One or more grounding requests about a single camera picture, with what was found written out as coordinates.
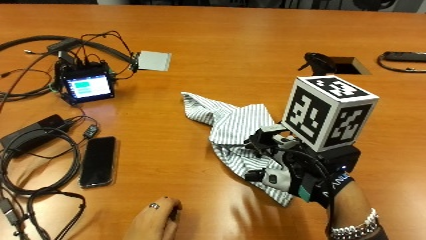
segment finger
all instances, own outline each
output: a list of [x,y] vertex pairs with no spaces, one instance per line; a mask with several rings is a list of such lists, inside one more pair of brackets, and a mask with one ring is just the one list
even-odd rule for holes
[[180,200],[168,197],[160,198],[156,203],[158,204],[160,208],[149,208],[149,210],[146,211],[150,211],[149,215],[153,226],[157,230],[162,230],[165,228],[173,209],[181,209],[182,206]]
[[177,231],[177,222],[169,219],[164,228],[162,240],[174,239],[176,231]]

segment robotic hand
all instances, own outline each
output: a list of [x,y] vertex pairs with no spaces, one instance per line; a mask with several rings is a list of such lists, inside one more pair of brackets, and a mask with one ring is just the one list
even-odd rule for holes
[[330,198],[353,181],[346,170],[353,170],[361,152],[345,146],[318,154],[292,135],[282,137],[280,133],[285,131],[285,127],[276,124],[258,129],[245,141],[245,147],[258,157],[268,155],[282,166],[282,169],[252,170],[245,180],[262,182],[328,208]]

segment electronic device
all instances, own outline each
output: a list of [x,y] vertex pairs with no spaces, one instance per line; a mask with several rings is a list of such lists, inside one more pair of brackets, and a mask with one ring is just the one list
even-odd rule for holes
[[8,151],[13,151],[13,157],[19,157],[21,154],[29,152],[32,149],[55,139],[55,135],[47,134],[47,132],[52,130],[47,129],[57,128],[61,131],[68,132],[69,127],[71,125],[65,124],[63,118],[55,114],[4,136],[0,139],[0,143],[3,148],[8,148]]
[[60,64],[67,66],[57,72],[67,89],[61,97],[71,105],[115,97],[115,79],[105,61],[83,67],[71,67],[64,61]]
[[81,188],[107,186],[113,182],[116,149],[113,136],[88,141],[79,180]]
[[[318,173],[318,178],[313,159],[330,174],[351,172],[361,155],[353,144],[377,101],[374,94],[337,76],[298,77],[281,123],[258,129],[245,141],[246,148],[304,170],[302,174]],[[261,176],[253,171],[246,179]]]
[[385,52],[383,59],[395,62],[426,62],[426,52]]

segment wooden table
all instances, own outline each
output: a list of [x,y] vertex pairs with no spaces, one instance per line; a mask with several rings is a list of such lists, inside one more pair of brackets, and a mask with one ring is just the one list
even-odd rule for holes
[[[325,239],[326,214],[294,199],[286,208],[240,179],[220,162],[208,141],[210,127],[185,117],[181,92],[245,106],[264,103],[274,118],[284,109],[306,52],[355,57],[371,74],[340,77],[381,97],[355,146],[362,157],[353,176],[381,215],[391,239],[426,235],[425,89],[422,74],[395,73],[375,64],[385,51],[425,51],[426,16],[403,13],[150,6],[1,5],[0,42],[35,35],[80,37],[117,30],[133,51],[173,54],[168,72],[140,71],[116,87],[116,98],[83,105],[101,124],[100,136],[120,140],[116,183],[81,190],[88,208],[69,239],[120,239],[133,216],[160,196],[181,199],[177,240]],[[124,51],[115,39],[108,46]],[[0,54],[0,72],[25,67],[53,42],[20,45]],[[101,54],[113,69],[125,64]],[[48,69],[48,58],[39,69]],[[0,79],[5,91],[17,75]],[[43,84],[31,74],[16,91]],[[57,95],[7,103],[0,136],[57,113],[80,111]],[[71,135],[81,139],[84,123]],[[64,149],[55,144],[49,151]],[[45,162],[28,157],[11,177],[39,188],[67,171],[69,157]],[[49,197],[36,203],[41,226],[52,236],[77,211],[77,201]],[[0,217],[0,238],[16,239]],[[27,223],[32,239],[39,239]]]

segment cable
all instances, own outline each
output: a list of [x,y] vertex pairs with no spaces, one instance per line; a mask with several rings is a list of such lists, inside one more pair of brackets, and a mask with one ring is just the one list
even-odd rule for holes
[[[39,35],[39,36],[32,36],[32,37],[27,37],[27,38],[20,38],[16,40],[12,40],[9,42],[5,42],[3,44],[0,44],[0,52],[4,51],[5,49],[15,47],[20,44],[28,43],[28,42],[35,42],[35,41],[64,41],[65,39],[72,39],[80,42],[79,38],[73,38],[73,37],[68,37],[68,36],[59,36],[59,35]],[[107,47],[105,45],[96,43],[96,42],[88,42],[85,44],[87,46],[99,49],[100,51],[108,53],[109,55],[112,55],[113,57],[116,57],[117,59],[131,63],[132,59],[120,51],[117,51],[116,49]]]
[[[8,71],[3,74],[0,74],[0,79],[1,78],[5,78],[8,77],[11,74],[19,72],[19,71],[25,71],[25,69],[20,68],[20,69],[15,69],[12,71]],[[27,93],[9,93],[8,96],[7,96],[7,99],[5,101],[7,102],[13,102],[13,101],[19,101],[19,100],[23,100],[25,98],[29,98],[29,97],[36,97],[36,96],[41,96],[47,93],[51,92],[49,90],[49,83],[52,81],[52,75],[48,73],[48,71],[43,71],[43,70],[37,70],[37,69],[29,69],[28,71],[31,72],[39,72],[39,73],[44,73],[47,76],[48,76],[48,81],[47,83],[37,89],[27,92]],[[0,92],[0,98],[7,95],[7,92]]]
[[[83,40],[84,37],[88,37],[88,36],[92,36],[92,38],[87,41]],[[105,33],[100,33],[100,34],[84,34],[81,35],[80,37],[80,48],[77,49],[76,51],[76,55],[79,54],[80,52],[80,49],[83,49],[83,52],[84,52],[84,56],[87,57],[87,53],[85,53],[85,46],[91,46],[91,44],[93,43],[92,41],[99,38],[99,37],[107,37],[107,36],[115,36],[116,38],[119,38],[119,40],[121,41],[125,49],[128,50],[128,53],[129,53],[129,56],[127,56],[129,58],[129,60],[127,61],[128,63],[132,63],[132,51],[127,45],[127,43],[124,42],[123,38],[121,38],[121,35],[117,31],[108,31]]]
[[407,67],[406,69],[401,69],[401,68],[394,68],[394,67],[390,67],[387,65],[383,64],[383,60],[385,60],[385,54],[381,54],[378,57],[377,57],[377,64],[390,70],[390,71],[394,71],[394,72],[403,72],[403,73],[426,73],[426,69],[421,69],[421,70],[417,70],[414,68],[410,68]]
[[[72,147],[72,152],[73,152],[73,161],[72,161],[72,165],[69,167],[69,170],[67,172],[67,174],[64,175],[64,177],[55,182],[53,184],[51,184],[48,187],[52,189],[60,189],[69,181],[71,179],[76,176],[77,171],[80,169],[80,160],[81,160],[81,156],[80,156],[80,150],[79,150],[79,145],[77,143],[73,141],[73,139],[68,136],[68,134],[59,130],[57,128],[43,128],[43,130],[45,131],[45,134],[41,136],[36,136],[36,137],[29,137],[27,141],[24,141],[21,144],[27,143],[28,141],[32,141],[40,137],[45,137],[45,136],[55,136],[57,138],[61,138],[63,140],[65,140],[71,147]],[[13,157],[13,150],[11,150],[11,146],[12,144],[17,141],[19,138],[21,138],[25,135],[31,136],[31,133],[35,131],[40,131],[40,129],[28,131],[25,133],[23,133],[21,135],[19,135],[9,143],[9,145],[4,148],[3,154],[0,156],[0,161],[1,161],[1,166],[0,166],[0,180],[4,184],[4,186],[15,193],[19,195],[31,195],[33,194],[37,190],[28,190],[24,188],[20,188],[19,186],[16,186],[12,181],[8,178],[8,166],[9,163],[12,161],[12,157]]]
[[3,106],[4,106],[4,103],[8,99],[8,96],[9,94],[12,93],[17,83],[21,81],[25,73],[29,71],[29,69],[37,64],[37,62],[40,62],[47,56],[49,56],[49,53],[44,53],[31,64],[29,66],[23,70],[23,73],[19,75],[19,77],[16,78],[9,90],[5,92],[4,96],[3,96],[3,100],[0,102],[0,114],[1,114],[1,110],[3,110]]
[[36,198],[43,197],[45,195],[56,195],[56,194],[61,194],[67,197],[73,197],[73,198],[79,198],[81,199],[81,204],[79,206],[80,210],[76,214],[76,216],[71,219],[69,223],[65,225],[65,227],[63,228],[61,232],[59,233],[59,235],[56,236],[55,239],[63,239],[65,234],[68,233],[69,229],[72,228],[72,226],[75,225],[75,223],[77,222],[77,220],[80,219],[84,209],[85,209],[85,198],[76,193],[71,193],[71,192],[61,192],[60,190],[55,189],[55,188],[40,188],[28,198],[28,203],[27,203],[27,212],[28,212],[28,218],[31,220],[31,223],[33,224],[39,235],[41,237],[43,240],[49,240],[51,236],[48,234],[48,232],[45,231],[45,229],[40,226],[39,222],[37,222],[37,218],[36,218],[36,213],[33,210],[33,202],[36,200]]

